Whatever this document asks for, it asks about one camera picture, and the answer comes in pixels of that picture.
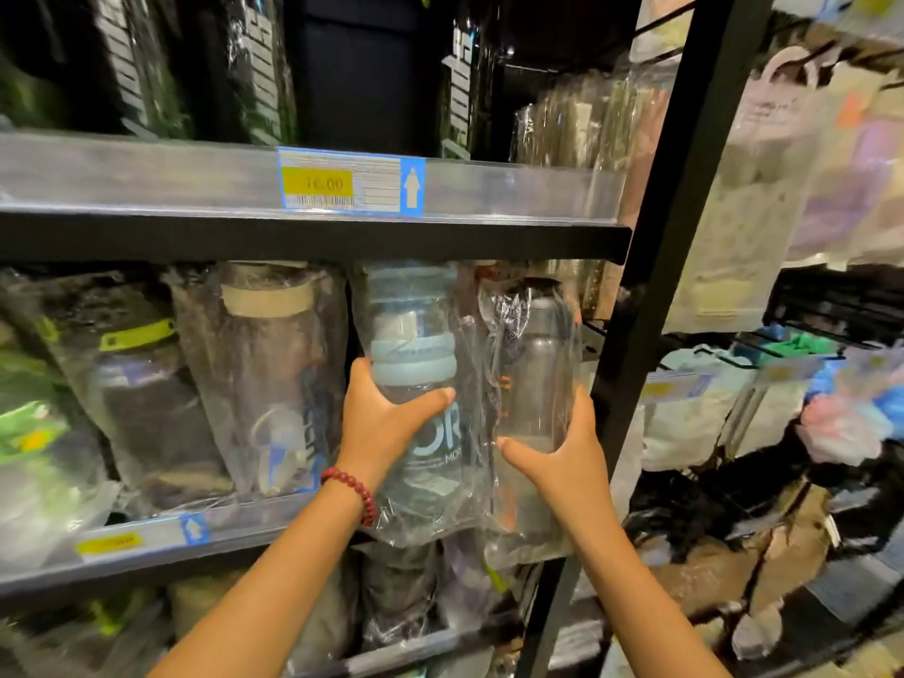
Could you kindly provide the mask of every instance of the black metal rack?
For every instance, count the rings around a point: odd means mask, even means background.
[[[604,258],[622,264],[627,258],[625,296],[608,324],[592,391],[611,473],[655,368],[662,326],[772,3],[697,1],[630,255],[631,231],[611,220],[611,200],[591,193],[591,171],[427,160],[423,215],[349,218],[284,210],[277,160],[267,148],[0,135],[0,260]],[[91,166],[73,169],[73,161]],[[90,597],[101,586],[159,584],[241,565],[274,536],[245,534],[146,554],[140,562],[35,573],[0,584],[0,613]],[[546,674],[580,569],[576,557],[543,564],[516,678]],[[469,646],[511,638],[512,624],[494,628],[474,629]],[[328,674],[387,674],[462,646],[433,639],[411,661],[380,650],[371,659],[387,658],[371,672],[353,670],[349,660]]]

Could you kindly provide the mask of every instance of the shelf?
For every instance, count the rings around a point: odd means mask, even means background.
[[[416,213],[298,210],[284,207],[280,169],[297,151],[22,133],[0,135],[0,151],[0,261],[7,262],[417,257],[621,264],[631,238],[614,220],[621,173],[387,156],[379,162],[390,169],[395,162],[396,207],[400,167],[423,167]],[[300,156],[308,158],[303,166],[360,164],[342,153]],[[379,184],[386,175],[373,174],[382,176]],[[355,185],[363,184],[355,178]]]
[[[524,631],[521,616],[513,609],[491,616],[483,624],[441,630],[423,638],[406,640],[322,669],[298,673],[295,678],[390,678],[440,656],[452,657],[510,643],[520,638]]]
[[[0,577],[0,616],[248,567],[312,497],[292,494],[92,529],[58,552],[51,565]],[[200,519],[201,529],[186,533],[184,526],[193,519]],[[122,547],[130,534],[138,536],[131,542],[140,544]]]

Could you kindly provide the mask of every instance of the bracelet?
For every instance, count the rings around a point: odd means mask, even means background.
[[[340,483],[345,483],[361,497],[364,502],[364,517],[361,519],[361,524],[365,527],[372,526],[377,520],[377,507],[373,503],[373,495],[364,487],[364,483],[335,467],[330,467],[323,471],[320,475],[320,483],[326,483],[330,478],[335,478]]]

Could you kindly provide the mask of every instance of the human hand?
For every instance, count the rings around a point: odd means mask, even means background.
[[[418,429],[445,410],[453,399],[455,390],[444,387],[405,404],[392,404],[373,382],[371,363],[364,357],[356,359],[345,393],[336,468],[354,476],[376,494]]]
[[[496,441],[505,460],[537,486],[573,540],[598,532],[601,525],[619,527],[593,402],[583,386],[575,392],[565,442],[552,454],[544,455],[511,437]]]

